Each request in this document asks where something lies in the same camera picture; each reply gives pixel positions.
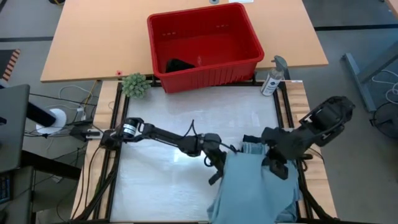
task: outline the red plastic bin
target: red plastic bin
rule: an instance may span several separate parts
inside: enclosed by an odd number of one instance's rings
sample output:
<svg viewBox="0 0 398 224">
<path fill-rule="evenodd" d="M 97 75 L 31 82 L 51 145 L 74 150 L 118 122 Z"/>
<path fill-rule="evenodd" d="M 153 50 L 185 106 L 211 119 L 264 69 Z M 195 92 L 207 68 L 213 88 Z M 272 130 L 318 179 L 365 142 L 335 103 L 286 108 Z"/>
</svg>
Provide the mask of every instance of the red plastic bin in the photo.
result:
<svg viewBox="0 0 398 224">
<path fill-rule="evenodd" d="M 264 51 L 240 3 L 148 17 L 152 66 L 166 93 L 250 79 Z M 166 73 L 177 58 L 195 68 Z"/>
</svg>

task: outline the light blue cloth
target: light blue cloth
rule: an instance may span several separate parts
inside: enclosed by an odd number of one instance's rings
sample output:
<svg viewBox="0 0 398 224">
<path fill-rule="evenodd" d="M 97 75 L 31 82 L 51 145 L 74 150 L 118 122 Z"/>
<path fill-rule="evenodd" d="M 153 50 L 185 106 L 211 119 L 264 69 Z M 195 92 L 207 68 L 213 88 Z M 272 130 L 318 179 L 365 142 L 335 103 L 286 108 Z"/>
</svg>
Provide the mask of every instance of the light blue cloth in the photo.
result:
<svg viewBox="0 0 398 224">
<path fill-rule="evenodd" d="M 267 146 L 243 143 L 243 152 L 227 155 L 224 177 L 208 217 L 214 224 L 268 224 L 276 220 L 294 222 L 295 201 L 300 198 L 298 172 L 286 166 L 289 178 L 282 180 L 261 166 Z"/>
</svg>

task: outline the bottle label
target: bottle label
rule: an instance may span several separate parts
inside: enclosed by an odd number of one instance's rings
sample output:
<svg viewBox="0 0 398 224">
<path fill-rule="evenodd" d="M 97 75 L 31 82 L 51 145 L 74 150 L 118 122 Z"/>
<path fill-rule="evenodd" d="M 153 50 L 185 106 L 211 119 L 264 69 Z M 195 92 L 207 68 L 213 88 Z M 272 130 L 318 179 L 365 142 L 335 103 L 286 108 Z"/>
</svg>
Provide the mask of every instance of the bottle label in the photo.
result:
<svg viewBox="0 0 398 224">
<path fill-rule="evenodd" d="M 280 80 L 276 80 L 274 78 L 268 78 L 267 82 L 265 82 L 261 88 L 261 92 L 263 95 L 271 96 L 275 89 L 278 87 Z"/>
</svg>

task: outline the small green plant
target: small green plant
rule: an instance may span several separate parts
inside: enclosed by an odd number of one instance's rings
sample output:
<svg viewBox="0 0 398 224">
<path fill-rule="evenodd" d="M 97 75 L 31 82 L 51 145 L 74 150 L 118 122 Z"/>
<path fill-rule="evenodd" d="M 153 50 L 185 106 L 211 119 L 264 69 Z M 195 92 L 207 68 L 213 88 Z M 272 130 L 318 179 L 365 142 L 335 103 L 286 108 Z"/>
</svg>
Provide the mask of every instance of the small green plant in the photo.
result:
<svg viewBox="0 0 398 224">
<path fill-rule="evenodd" d="M 127 97 L 143 98 L 146 90 L 150 88 L 149 83 L 150 81 L 146 80 L 145 75 L 140 73 L 130 74 L 128 77 L 123 78 L 122 92 Z"/>
</svg>

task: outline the white bottle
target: white bottle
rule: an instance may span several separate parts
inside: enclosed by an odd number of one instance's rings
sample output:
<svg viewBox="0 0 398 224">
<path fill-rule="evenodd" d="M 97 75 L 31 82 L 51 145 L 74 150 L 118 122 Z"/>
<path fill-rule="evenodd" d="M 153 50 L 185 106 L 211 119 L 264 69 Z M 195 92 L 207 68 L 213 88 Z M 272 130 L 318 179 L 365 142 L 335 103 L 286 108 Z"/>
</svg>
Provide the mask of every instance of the white bottle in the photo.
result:
<svg viewBox="0 0 398 224">
<path fill-rule="evenodd" d="M 264 96 L 271 96 L 274 93 L 287 71 L 287 63 L 281 56 L 276 55 L 271 62 L 275 62 L 276 68 L 269 71 L 266 81 L 261 86 L 261 93 Z"/>
</svg>

